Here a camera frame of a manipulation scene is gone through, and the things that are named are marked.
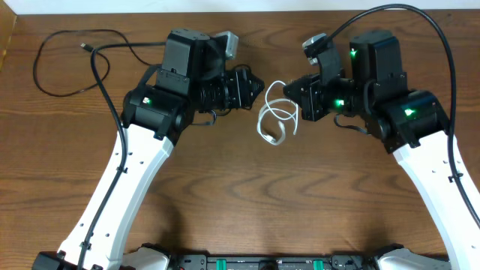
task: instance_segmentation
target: white string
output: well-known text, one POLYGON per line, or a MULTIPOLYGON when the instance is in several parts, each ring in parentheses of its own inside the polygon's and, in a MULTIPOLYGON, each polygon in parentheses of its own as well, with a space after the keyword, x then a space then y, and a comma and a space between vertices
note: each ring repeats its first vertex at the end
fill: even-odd
POLYGON ((299 125, 299 105, 297 103, 291 101, 290 99, 286 99, 286 98, 278 98, 276 100, 269 101, 269 92, 272 89, 272 86, 275 85, 276 83, 280 83, 284 86, 286 85, 285 82, 282 82, 280 80, 276 80, 270 85, 270 87, 268 87, 268 90, 265 93, 265 105, 263 105, 262 109, 260 109, 260 111, 258 113, 258 122, 256 123, 256 132, 258 132, 258 134, 260 134, 260 136, 262 136, 262 138, 264 140, 266 140, 267 142, 271 143, 274 146, 280 145, 285 140, 285 137, 286 137, 285 126, 284 126, 284 123, 282 121, 293 119, 293 121, 295 122, 295 129, 293 130, 293 135, 297 134, 297 127, 299 125), (295 105, 295 112, 291 113, 291 112, 287 112, 284 109, 272 108, 270 106, 270 105, 276 104, 278 102, 289 102, 289 103, 295 105), (284 113, 284 114, 288 115, 288 117, 280 117, 278 114, 275 113, 275 111, 284 113), (271 112, 271 114, 273 114, 277 119, 282 120, 282 121, 278 121, 278 126, 280 127, 280 129, 282 131, 282 135, 281 135, 280 139, 275 139, 271 135, 262 133, 263 116, 265 116, 265 114, 268 113, 268 112, 271 112))

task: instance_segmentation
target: green indicator light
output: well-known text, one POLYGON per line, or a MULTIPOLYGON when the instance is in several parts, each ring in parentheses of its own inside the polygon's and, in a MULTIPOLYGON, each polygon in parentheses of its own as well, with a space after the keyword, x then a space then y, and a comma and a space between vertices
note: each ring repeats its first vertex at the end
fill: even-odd
POLYGON ((413 110, 413 109, 405 109, 406 116, 411 116, 414 112, 415 112, 415 110, 413 110))
POLYGON ((343 106, 343 105, 345 105, 345 101, 344 100, 335 100, 335 105, 337 107, 343 106))
POLYGON ((354 58, 355 54, 357 54, 357 50, 352 48, 352 50, 350 51, 350 56, 352 56, 352 58, 354 58))

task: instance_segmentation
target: white cable connector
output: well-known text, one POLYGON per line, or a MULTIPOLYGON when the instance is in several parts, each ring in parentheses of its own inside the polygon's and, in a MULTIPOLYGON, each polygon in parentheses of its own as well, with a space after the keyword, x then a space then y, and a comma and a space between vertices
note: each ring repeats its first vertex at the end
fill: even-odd
POLYGON ((286 85, 285 82, 277 80, 277 81, 274 81, 270 85, 270 87, 268 87, 268 90, 265 93, 265 105, 263 105, 262 109, 260 109, 260 111, 258 113, 258 122, 256 123, 256 132, 258 132, 258 134, 260 134, 260 136, 262 136, 262 138, 265 141, 271 143, 274 146, 280 145, 285 140, 285 137, 286 137, 285 125, 282 121, 293 119, 293 121, 295 122, 295 129, 293 130, 293 135, 297 134, 297 127, 299 125, 299 105, 297 103, 291 101, 290 99, 286 99, 286 98, 278 98, 276 100, 269 101, 269 99, 268 99, 269 92, 272 89, 272 86, 275 85, 276 83, 280 83, 284 86, 286 85), (291 113, 291 112, 287 112, 284 109, 272 108, 270 106, 272 104, 276 104, 277 102, 290 102, 291 104, 295 105, 295 112, 291 113), (280 117, 278 114, 275 113, 275 111, 284 113, 288 116, 287 117, 280 117), (265 114, 268 113, 268 112, 271 112, 277 119, 282 120, 282 121, 278 121, 278 126, 280 127, 280 129, 282 131, 282 135, 281 135, 280 139, 275 139, 272 135, 262 133, 263 116, 265 116, 265 114))

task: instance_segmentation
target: wooden table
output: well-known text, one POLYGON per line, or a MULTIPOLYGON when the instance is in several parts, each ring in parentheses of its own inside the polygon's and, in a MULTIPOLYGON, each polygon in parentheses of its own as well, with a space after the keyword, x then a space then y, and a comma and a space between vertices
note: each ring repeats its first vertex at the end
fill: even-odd
MULTIPOLYGON (((60 29, 117 29, 130 41, 162 41, 170 29, 240 37, 238 57, 269 85, 317 72, 301 44, 332 33, 356 14, 344 12, 171 13, 21 16, 0 73, 0 266, 27 269, 39 251, 56 251, 90 200, 110 158, 115 125, 95 89, 74 97, 39 92, 32 62, 41 41, 60 29)), ((480 11, 429 12, 453 49, 457 68, 457 138, 480 183, 480 11)), ((348 40, 371 29, 400 40, 409 86, 431 90, 449 110, 449 69, 434 30, 404 11, 377 13, 335 39, 351 74, 348 40)), ((119 42, 110 34, 54 38, 40 60, 46 89, 68 92, 92 83, 92 45, 119 42)), ((138 49, 150 62, 163 50, 138 49)), ((118 110, 146 67, 127 49, 105 52, 105 80, 118 110)), ((100 72, 105 64, 99 61, 100 72)), ((273 98, 281 96, 274 90, 273 98)), ((251 111, 234 111, 214 127, 189 127, 155 177, 127 242, 212 254, 369 252, 398 242, 420 254, 444 254, 442 239, 413 183, 370 136, 337 128, 332 116, 287 126, 278 147, 256 132, 263 95, 251 111)))

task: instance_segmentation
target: white background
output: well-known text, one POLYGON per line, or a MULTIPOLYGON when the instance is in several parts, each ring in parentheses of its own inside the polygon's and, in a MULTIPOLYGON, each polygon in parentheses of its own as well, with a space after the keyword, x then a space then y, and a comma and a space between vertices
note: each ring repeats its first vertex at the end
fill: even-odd
POLYGON ((4 0, 16 14, 364 10, 398 2, 422 9, 480 8, 480 0, 4 0))

